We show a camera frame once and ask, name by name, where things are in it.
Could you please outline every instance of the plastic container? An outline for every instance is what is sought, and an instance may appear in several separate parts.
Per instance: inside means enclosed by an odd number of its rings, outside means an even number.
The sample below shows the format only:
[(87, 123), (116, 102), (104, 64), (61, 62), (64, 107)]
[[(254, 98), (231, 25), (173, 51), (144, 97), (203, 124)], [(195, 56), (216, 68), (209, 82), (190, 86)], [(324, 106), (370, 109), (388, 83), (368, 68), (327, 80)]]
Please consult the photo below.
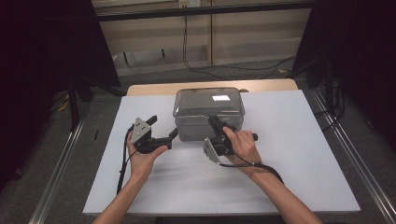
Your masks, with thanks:
[(208, 123), (210, 115), (242, 129), (245, 108), (236, 88), (188, 89), (177, 92), (173, 115), (181, 141), (204, 141), (215, 134)]

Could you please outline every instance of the white tabletop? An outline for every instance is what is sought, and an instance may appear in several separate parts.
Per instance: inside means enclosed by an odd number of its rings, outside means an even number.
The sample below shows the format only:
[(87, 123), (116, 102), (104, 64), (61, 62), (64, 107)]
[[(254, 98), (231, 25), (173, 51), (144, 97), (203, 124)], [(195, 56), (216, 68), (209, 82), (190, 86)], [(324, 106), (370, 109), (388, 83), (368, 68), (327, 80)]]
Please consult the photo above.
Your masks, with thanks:
[[(242, 93), (243, 129), (257, 133), (264, 163), (314, 212), (360, 207), (301, 91)], [(153, 137), (175, 127), (175, 96), (123, 97), (83, 213), (99, 214), (116, 196), (123, 138), (136, 117), (158, 116)], [(142, 216), (226, 216), (277, 213), (266, 195), (237, 169), (217, 166), (203, 142), (181, 142), (155, 161), (147, 184), (128, 213)], [(129, 165), (125, 174), (126, 182)]]

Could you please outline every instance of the container lid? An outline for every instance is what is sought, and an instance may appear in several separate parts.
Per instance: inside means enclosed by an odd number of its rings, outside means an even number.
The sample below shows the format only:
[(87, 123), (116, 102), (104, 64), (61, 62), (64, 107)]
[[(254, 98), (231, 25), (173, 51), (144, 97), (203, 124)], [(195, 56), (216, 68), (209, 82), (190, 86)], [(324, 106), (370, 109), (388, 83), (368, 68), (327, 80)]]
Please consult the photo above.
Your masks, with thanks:
[(233, 117), (244, 116), (245, 109), (237, 88), (186, 89), (177, 92), (173, 115), (177, 119)]

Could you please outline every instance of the white label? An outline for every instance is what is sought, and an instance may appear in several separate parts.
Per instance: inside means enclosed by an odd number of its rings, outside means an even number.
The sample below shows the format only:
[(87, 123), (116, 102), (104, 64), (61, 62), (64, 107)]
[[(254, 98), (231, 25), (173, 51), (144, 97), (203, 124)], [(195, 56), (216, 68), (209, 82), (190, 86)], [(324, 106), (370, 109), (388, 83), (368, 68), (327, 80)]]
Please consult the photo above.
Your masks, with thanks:
[(214, 101), (230, 101), (228, 95), (212, 96)]

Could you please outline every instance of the person's right arm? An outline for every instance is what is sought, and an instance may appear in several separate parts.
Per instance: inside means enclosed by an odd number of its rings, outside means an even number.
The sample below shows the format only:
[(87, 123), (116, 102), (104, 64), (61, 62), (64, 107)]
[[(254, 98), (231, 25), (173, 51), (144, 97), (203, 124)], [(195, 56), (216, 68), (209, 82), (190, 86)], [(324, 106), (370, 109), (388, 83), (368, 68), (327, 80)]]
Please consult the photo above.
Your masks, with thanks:
[[(262, 162), (251, 132), (234, 133), (229, 128), (224, 128), (224, 132), (230, 137), (235, 154), (245, 161)], [(244, 163), (235, 155), (227, 158), (234, 164)], [(243, 167), (239, 170), (264, 191), (286, 223), (322, 223), (300, 199), (270, 172), (256, 167)]]

